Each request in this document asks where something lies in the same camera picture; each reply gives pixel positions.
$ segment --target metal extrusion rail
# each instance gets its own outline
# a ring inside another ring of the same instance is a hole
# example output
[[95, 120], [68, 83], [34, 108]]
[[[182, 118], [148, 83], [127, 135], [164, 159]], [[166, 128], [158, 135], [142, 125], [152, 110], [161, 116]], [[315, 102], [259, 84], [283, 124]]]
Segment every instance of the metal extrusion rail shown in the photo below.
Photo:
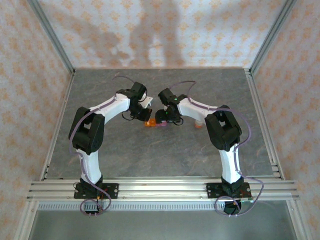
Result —
[[[275, 177], [261, 177], [264, 190], [259, 200], [285, 201], [297, 200], [296, 184], [291, 180]], [[74, 199], [73, 183], [77, 179], [34, 181], [31, 184], [27, 201], [82, 201]], [[117, 201], [207, 201], [206, 183], [220, 183], [219, 178], [208, 177], [119, 177], [106, 178], [104, 183], [119, 183]], [[251, 193], [256, 197], [261, 184], [249, 181]]]

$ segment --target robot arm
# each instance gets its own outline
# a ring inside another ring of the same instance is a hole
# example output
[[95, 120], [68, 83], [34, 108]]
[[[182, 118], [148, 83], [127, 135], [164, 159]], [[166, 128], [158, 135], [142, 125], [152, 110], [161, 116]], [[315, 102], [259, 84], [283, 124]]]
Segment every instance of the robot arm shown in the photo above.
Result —
[[[188, 116], [206, 125], [210, 140], [220, 153], [223, 190], [232, 195], [244, 183], [243, 177], [236, 171], [234, 161], [234, 149], [242, 134], [234, 115], [231, 112], [219, 110], [216, 106], [205, 105], [194, 100], [192, 102], [195, 104], [192, 104], [186, 95], [177, 97], [168, 88], [161, 91], [158, 96], [165, 105], [165, 109], [156, 112], [157, 124], [162, 121], [177, 123], [180, 122], [181, 116]], [[239, 166], [238, 149], [236, 162]]]
[[[103, 142], [105, 124], [119, 113], [130, 111], [132, 118], [141, 121], [148, 121], [152, 110], [148, 108], [152, 97], [146, 95], [146, 87], [141, 83], [135, 82], [131, 89], [121, 89], [116, 95], [107, 101], [91, 107], [89, 109], [80, 107], [74, 117], [69, 133], [74, 131], [76, 124], [88, 112], [99, 109], [89, 115], [77, 129], [72, 145], [78, 153], [83, 155], [83, 167], [89, 180], [97, 185], [102, 183], [102, 174], [99, 169], [98, 151]], [[90, 185], [82, 172], [80, 183]]]

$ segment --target enclosure wall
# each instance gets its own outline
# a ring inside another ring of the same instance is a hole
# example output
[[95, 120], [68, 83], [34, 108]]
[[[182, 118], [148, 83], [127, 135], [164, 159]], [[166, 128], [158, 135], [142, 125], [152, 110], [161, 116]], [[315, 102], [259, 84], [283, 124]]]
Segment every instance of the enclosure wall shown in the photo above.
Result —
[[299, 0], [254, 76], [287, 179], [320, 236], [320, 3]]
[[11, 240], [70, 74], [27, 1], [2, 1], [0, 23], [0, 239]]
[[76, 68], [245, 67], [286, 0], [40, 0]]

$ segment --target black mounting plate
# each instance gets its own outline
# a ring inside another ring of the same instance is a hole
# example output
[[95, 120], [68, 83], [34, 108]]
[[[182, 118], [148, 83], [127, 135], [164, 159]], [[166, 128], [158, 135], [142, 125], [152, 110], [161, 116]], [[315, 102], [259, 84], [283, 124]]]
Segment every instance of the black mounting plate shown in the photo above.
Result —
[[[81, 189], [81, 183], [77, 183], [75, 185], [75, 191], [74, 191], [74, 195], [73, 198], [74, 199], [96, 199], [97, 196], [94, 194], [90, 194], [90, 193], [85, 193], [85, 192], [81, 192], [78, 191], [77, 189]], [[102, 183], [102, 188], [103, 190], [105, 190], [111, 197], [111, 199], [117, 199], [118, 198], [118, 193], [119, 193], [119, 183]], [[100, 198], [103, 197], [103, 199], [108, 199], [107, 196], [104, 193], [100, 193]]]
[[[227, 196], [226, 192], [222, 189], [222, 182], [209, 182], [206, 184], [206, 193], [208, 199], [217, 199], [221, 196]], [[247, 182], [244, 182], [235, 192], [233, 192], [232, 197], [234, 199], [248, 198], [251, 200], [251, 189]]]

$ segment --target orange patterned wall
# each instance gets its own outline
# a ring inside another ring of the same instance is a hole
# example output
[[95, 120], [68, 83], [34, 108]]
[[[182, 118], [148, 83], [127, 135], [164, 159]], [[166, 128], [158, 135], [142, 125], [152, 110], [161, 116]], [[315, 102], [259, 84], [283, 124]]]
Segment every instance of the orange patterned wall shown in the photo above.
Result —
[[39, 179], [70, 79], [26, 0], [0, 4], [0, 239]]
[[320, 2], [298, 0], [255, 76], [288, 179], [320, 236]]
[[75, 68], [249, 68], [286, 0], [40, 0]]

